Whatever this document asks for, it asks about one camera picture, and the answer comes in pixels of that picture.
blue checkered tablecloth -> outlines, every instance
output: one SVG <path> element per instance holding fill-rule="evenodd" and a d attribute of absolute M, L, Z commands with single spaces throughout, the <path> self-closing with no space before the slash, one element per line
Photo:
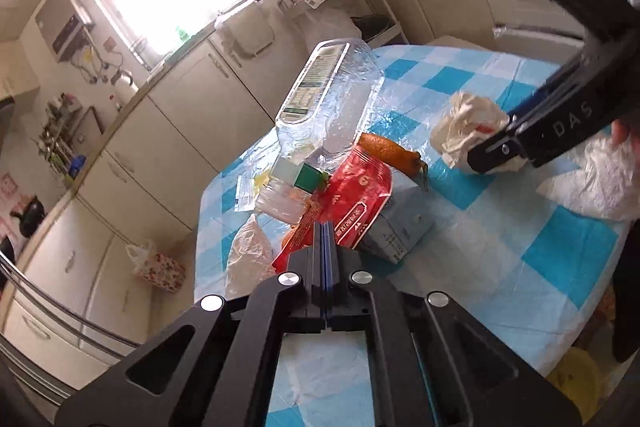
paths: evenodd
<path fill-rule="evenodd" d="M 367 268 L 398 289 L 449 293 L 500 339 L 546 374 L 590 317 L 620 255 L 627 223 L 578 217 L 536 193 L 539 183 L 575 168 L 558 158 L 540 169 L 497 175 L 447 168 L 430 147 L 433 125 L 457 90 L 510 110 L 557 67 L 514 55 L 432 46 L 375 51 L 385 70 L 370 131 L 418 150 L 429 165 L 433 226 L 397 266 L 367 258 Z M 250 213 L 234 212 L 244 172 L 278 154 L 272 130 L 215 178 L 202 196 L 195 298 L 224 295 L 236 232 Z M 287 225 L 260 216 L 274 253 Z M 270 427 L 370 427 L 374 424 L 364 335 L 287 335 L 271 396 Z"/>

plastic tablecloth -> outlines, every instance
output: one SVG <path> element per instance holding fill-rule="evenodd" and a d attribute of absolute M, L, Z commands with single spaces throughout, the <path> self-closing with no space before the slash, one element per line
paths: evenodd
<path fill-rule="evenodd" d="M 398 265 L 367 257 L 367 269 L 401 291 L 450 294 L 532 367 L 546 375 L 575 340 L 606 288 L 628 223 L 576 216 L 536 193 L 575 168 L 558 158 L 540 169 L 495 175 L 447 168 L 430 147 L 431 128 L 457 90 L 510 110 L 557 66 L 494 52 L 432 46 L 375 51 L 385 83 L 370 131 L 418 150 L 429 165 L 433 226 Z M 235 212 L 238 176 L 268 167 L 275 131 L 221 172 L 202 196 L 195 299 L 224 295 L 231 242 L 249 218 Z M 273 245 L 287 225 L 259 216 Z M 270 427 L 371 427 L 372 397 L 363 333 L 286 335 L 271 396 Z"/>

red snack wrapper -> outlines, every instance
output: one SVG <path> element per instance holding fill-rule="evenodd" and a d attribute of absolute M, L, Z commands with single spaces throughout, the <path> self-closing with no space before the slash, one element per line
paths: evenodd
<path fill-rule="evenodd" d="M 318 203 L 322 208 L 319 216 L 316 207 L 310 208 L 300 221 L 296 233 L 273 261 L 276 272 L 286 270 L 291 252 L 311 245 L 315 221 L 333 221 L 336 244 L 356 247 L 385 206 L 391 188 L 391 168 L 355 146 L 331 176 L 326 190 L 319 195 Z"/>

crumpled paper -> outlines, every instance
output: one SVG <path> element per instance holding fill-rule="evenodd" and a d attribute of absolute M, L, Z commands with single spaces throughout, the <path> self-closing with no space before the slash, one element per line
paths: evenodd
<path fill-rule="evenodd" d="M 580 168 L 543 181 L 539 194 L 582 216 L 640 218 L 640 176 L 629 140 L 614 146 L 610 137 L 596 134 L 567 157 Z"/>
<path fill-rule="evenodd" d="M 272 260 L 271 243 L 252 214 L 231 243 L 225 297 L 249 295 L 260 282 L 274 275 Z"/>
<path fill-rule="evenodd" d="M 509 123 L 509 116 L 493 100 L 468 92 L 450 98 L 451 109 L 431 131 L 430 143 L 449 168 L 475 172 L 466 162 L 469 150 Z M 517 171 L 526 159 L 516 156 L 490 172 Z"/>

white plastic bag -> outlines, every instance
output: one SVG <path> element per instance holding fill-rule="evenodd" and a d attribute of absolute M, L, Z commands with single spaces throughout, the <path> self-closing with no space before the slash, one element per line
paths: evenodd
<path fill-rule="evenodd" d="M 320 42 L 351 37 L 362 38 L 362 32 L 347 13 L 328 6 L 305 12 L 298 20 L 298 26 L 305 36 L 306 48 L 310 54 Z"/>
<path fill-rule="evenodd" d="M 509 116 L 497 103 L 484 96 L 456 92 L 451 109 L 431 131 L 429 142 L 449 168 L 474 172 L 466 162 L 469 150 L 509 123 Z M 517 171 L 526 160 L 516 156 L 490 172 Z"/>
<path fill-rule="evenodd" d="M 274 275 L 272 256 L 271 243 L 252 214 L 231 243 L 226 262 L 226 298 L 249 295 L 258 283 Z"/>
<path fill-rule="evenodd" d="M 640 174 L 629 140 L 616 147 L 596 134 L 567 156 L 580 168 L 543 181 L 539 194 L 582 216 L 640 219 Z"/>
<path fill-rule="evenodd" d="M 156 249 L 152 241 L 143 247 L 127 245 L 127 254 L 133 261 L 133 273 L 170 293 L 182 288 L 186 279 L 184 267 Z"/>

